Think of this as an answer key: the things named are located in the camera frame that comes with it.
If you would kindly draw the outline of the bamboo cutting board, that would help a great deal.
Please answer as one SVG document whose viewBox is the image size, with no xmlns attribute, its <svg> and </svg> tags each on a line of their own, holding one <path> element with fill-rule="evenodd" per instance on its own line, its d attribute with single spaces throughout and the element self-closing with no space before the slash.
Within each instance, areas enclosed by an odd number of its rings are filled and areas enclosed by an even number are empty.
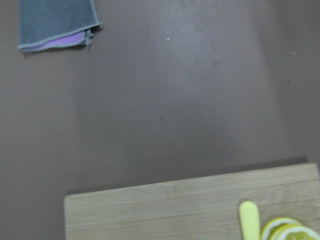
<svg viewBox="0 0 320 240">
<path fill-rule="evenodd" d="M 242 171 L 64 199 L 68 240 L 239 240 L 239 205 L 256 203 L 260 224 L 291 217 L 320 229 L 315 163 Z"/>
</svg>

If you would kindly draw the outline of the purple cloth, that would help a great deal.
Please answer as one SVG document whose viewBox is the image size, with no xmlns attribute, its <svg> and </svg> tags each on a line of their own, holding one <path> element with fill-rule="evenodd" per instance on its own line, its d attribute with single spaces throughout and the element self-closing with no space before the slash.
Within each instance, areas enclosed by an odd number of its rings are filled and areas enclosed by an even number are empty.
<svg viewBox="0 0 320 240">
<path fill-rule="evenodd" d="M 84 41 L 84 35 L 85 35 L 85 32 L 80 31 L 68 36 L 50 40 L 44 43 L 42 48 L 49 49 L 49 48 L 65 48 L 65 47 L 76 46 Z"/>
</svg>

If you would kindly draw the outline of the yellow plastic knife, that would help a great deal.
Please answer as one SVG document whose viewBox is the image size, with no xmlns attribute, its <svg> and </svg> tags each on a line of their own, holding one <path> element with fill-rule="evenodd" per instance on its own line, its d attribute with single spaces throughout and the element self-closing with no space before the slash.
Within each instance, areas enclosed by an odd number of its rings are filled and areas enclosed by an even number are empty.
<svg viewBox="0 0 320 240">
<path fill-rule="evenodd" d="M 239 206 L 239 222 L 243 240 L 260 239 L 260 215 L 257 205 L 252 201 L 244 201 Z"/>
</svg>

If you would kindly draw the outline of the grey folded cloth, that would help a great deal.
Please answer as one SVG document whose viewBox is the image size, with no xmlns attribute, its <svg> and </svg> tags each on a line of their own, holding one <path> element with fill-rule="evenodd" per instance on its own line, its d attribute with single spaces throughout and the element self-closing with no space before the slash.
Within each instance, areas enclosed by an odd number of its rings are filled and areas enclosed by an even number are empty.
<svg viewBox="0 0 320 240">
<path fill-rule="evenodd" d="M 84 31 L 83 42 L 89 45 L 92 28 L 100 22 L 93 0 L 19 0 L 19 35 L 17 48 L 22 52 L 44 51 L 50 40 Z"/>
</svg>

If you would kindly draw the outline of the stacked lemon slices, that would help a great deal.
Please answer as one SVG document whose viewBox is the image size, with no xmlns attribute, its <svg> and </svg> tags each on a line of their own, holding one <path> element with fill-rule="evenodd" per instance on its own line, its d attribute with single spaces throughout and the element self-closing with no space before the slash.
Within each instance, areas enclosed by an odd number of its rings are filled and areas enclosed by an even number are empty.
<svg viewBox="0 0 320 240">
<path fill-rule="evenodd" d="M 263 228 L 261 240 L 319 240 L 320 234 L 290 217 L 270 220 Z"/>
</svg>

